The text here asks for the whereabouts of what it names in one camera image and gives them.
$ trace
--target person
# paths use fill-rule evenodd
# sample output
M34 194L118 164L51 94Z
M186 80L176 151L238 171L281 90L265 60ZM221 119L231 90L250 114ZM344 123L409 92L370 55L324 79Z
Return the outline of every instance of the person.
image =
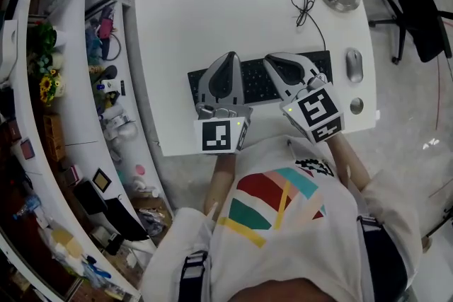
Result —
M176 214L144 273L144 301L396 300L390 286L400 281L398 294L404 291L422 254L411 198L386 171L371 178L341 133L326 143L333 162L308 140L289 136L218 156L204 213ZM385 233L376 243L366 240L364 252L367 234L357 219L366 213ZM384 252L371 251L389 243ZM211 260L202 298L182 290L181 270L197 250Z

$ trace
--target teal stripe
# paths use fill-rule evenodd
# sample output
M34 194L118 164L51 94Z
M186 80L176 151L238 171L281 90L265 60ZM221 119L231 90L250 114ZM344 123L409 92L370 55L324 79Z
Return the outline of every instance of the teal stripe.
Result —
M270 223L260 213L240 202L238 199L231 201L229 218L250 229L268 230L271 227Z
M291 168L277 169L277 173L281 174L286 180L292 183L299 191L307 198L310 199L318 186L310 179L299 174L296 170Z

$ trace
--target white desk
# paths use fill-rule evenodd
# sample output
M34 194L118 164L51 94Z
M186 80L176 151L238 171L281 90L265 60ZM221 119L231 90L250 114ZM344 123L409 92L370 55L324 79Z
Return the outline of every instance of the white desk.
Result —
M162 152L165 156L196 153L193 105L187 73L207 68L235 51L241 61L272 52L323 49L321 36L308 19L296 28L299 15L290 0L136 0L139 46L144 77ZM322 0L310 13L331 52L333 85L345 111L346 132L376 123L376 80L367 16L363 4L352 13L333 11ZM364 78L353 84L346 75L345 50L363 56ZM363 100L359 115L350 111L353 98ZM245 145L278 134L299 135L278 103L253 107Z

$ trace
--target black strap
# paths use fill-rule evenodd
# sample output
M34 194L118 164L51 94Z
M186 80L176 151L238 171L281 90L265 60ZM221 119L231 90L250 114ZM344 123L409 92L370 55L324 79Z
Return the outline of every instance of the black strap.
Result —
M397 301L406 290L408 275L402 256L383 225L359 216L373 281L374 301Z
M206 258L204 250L186 257L179 281L178 302L201 302Z

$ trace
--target keyboard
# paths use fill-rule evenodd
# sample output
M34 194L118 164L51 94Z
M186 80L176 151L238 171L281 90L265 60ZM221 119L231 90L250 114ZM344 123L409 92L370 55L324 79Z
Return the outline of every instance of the keyboard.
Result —
M310 59L321 73L327 76L329 82L332 79L331 53L327 51L299 53ZM291 68L280 66L285 76L291 78L291 75L297 76ZM244 85L245 103L269 103L280 100L274 83L270 80L266 69L264 68L263 59L254 59L251 61L241 62L242 79ZM192 92L193 102L198 102L198 83L206 69L187 73L189 78L190 90ZM228 88L228 81L224 82L222 87Z

